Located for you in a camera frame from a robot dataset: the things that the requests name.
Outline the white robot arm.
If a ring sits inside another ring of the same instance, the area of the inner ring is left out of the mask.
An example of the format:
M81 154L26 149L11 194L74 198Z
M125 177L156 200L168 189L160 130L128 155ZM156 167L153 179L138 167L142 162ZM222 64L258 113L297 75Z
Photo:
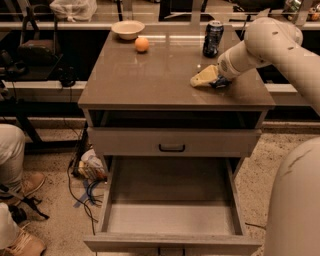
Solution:
M244 39L190 83L226 85L253 68L274 66L289 82L274 85L278 106L309 106L320 115L320 56L302 46L294 24L270 17L250 23ZM264 256L320 256L320 138L293 149L282 161L271 192Z

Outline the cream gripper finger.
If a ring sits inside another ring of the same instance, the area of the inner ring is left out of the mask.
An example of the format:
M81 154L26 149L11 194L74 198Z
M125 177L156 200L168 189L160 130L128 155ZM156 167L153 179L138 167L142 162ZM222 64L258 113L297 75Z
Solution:
M207 85L214 80L214 74L212 72L200 72L190 79L190 84L192 87L198 87Z

